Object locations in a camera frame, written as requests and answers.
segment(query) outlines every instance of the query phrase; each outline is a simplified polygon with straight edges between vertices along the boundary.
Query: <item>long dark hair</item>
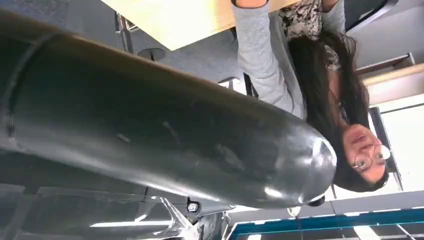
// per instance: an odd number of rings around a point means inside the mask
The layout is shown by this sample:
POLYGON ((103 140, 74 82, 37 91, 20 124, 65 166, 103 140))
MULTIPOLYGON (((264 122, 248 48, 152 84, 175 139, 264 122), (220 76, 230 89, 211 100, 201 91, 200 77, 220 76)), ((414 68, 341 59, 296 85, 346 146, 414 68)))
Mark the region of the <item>long dark hair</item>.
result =
POLYGON ((387 182, 387 168, 381 180, 370 184, 349 165, 343 147, 343 131, 331 110, 329 56, 325 45, 337 53, 341 66, 339 94, 343 118, 349 125, 361 124, 370 128, 368 91, 354 71, 356 43, 350 37, 329 31, 322 31, 318 40, 301 36, 288 43, 307 111, 306 121, 328 139, 336 152, 337 168, 333 183, 355 192, 375 191, 387 182))

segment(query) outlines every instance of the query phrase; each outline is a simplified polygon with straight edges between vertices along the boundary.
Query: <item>black cylindrical object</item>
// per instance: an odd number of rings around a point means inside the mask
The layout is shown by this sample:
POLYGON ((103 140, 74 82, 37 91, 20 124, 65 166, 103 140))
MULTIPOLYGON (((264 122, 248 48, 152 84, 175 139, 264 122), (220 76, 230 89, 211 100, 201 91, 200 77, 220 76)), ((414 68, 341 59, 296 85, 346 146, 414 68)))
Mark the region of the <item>black cylindrical object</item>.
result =
POLYGON ((4 11, 0 45, 8 150, 254 208, 332 182, 329 143, 272 105, 4 11))

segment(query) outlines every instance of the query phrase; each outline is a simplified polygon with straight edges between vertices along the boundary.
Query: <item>gray sleeve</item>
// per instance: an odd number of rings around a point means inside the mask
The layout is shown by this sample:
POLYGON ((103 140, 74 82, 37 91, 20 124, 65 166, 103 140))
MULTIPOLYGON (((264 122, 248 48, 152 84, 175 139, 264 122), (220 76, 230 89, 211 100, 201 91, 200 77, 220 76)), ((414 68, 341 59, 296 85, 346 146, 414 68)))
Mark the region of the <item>gray sleeve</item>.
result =
POLYGON ((271 46, 269 4, 259 8, 233 5, 233 11, 241 69, 250 76, 260 100, 293 113, 293 100, 271 46))
POLYGON ((339 0, 329 12, 322 13, 322 27, 326 31, 345 33, 345 0, 339 0))

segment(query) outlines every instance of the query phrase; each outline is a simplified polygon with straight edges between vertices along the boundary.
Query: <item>gray cardigan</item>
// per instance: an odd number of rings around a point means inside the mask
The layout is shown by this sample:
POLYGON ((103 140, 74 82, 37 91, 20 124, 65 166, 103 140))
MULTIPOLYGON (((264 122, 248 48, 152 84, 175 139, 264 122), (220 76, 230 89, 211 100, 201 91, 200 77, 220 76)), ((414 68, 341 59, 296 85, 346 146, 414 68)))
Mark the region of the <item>gray cardigan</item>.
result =
MULTIPOLYGON (((268 14, 269 8, 269 3, 259 8, 233 5, 238 62, 250 76, 260 100, 305 120, 307 113, 281 27, 282 20, 277 12, 268 14)), ((327 31, 345 32, 344 0, 322 14, 322 27, 327 31)))

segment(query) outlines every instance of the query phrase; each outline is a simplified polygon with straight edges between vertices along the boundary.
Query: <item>eyeglasses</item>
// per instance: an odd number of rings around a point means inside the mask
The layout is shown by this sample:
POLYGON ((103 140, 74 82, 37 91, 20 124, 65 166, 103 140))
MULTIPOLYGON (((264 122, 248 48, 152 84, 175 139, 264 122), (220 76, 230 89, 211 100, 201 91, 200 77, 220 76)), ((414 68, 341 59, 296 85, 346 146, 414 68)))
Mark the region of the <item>eyeglasses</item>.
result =
POLYGON ((355 157, 354 169, 365 171, 373 165, 374 161, 378 165, 383 165, 391 156, 390 150, 384 145, 374 145, 372 148, 374 148, 374 157, 371 158, 369 155, 363 153, 358 154, 355 157))

